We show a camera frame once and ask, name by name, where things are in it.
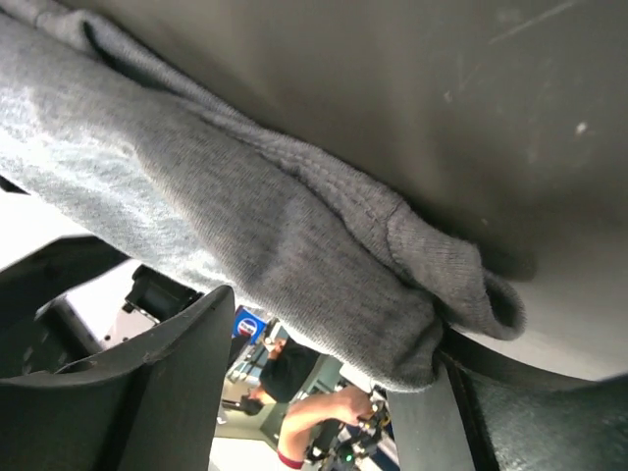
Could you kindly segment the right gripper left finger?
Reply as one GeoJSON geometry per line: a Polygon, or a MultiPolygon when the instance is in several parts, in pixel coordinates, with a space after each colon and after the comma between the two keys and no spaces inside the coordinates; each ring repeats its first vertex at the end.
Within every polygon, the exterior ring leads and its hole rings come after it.
{"type": "Polygon", "coordinates": [[[221,286],[57,373],[2,379],[2,469],[207,469],[234,314],[221,286]]]}

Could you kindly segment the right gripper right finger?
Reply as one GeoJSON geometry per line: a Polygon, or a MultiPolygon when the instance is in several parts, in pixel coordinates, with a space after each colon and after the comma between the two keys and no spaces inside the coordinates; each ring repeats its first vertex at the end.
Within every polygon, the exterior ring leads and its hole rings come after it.
{"type": "Polygon", "coordinates": [[[626,377],[551,373],[454,330],[436,365],[427,389],[388,394],[401,469],[626,469],[626,377]]]}

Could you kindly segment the grey t shirt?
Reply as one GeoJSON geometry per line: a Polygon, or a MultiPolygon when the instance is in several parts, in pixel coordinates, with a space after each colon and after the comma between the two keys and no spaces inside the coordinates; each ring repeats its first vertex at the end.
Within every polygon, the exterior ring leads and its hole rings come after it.
{"type": "Polygon", "coordinates": [[[1,173],[182,282],[226,278],[392,391],[434,380],[445,325],[497,340],[524,330],[520,297],[473,244],[85,9],[2,3],[1,173]]]}

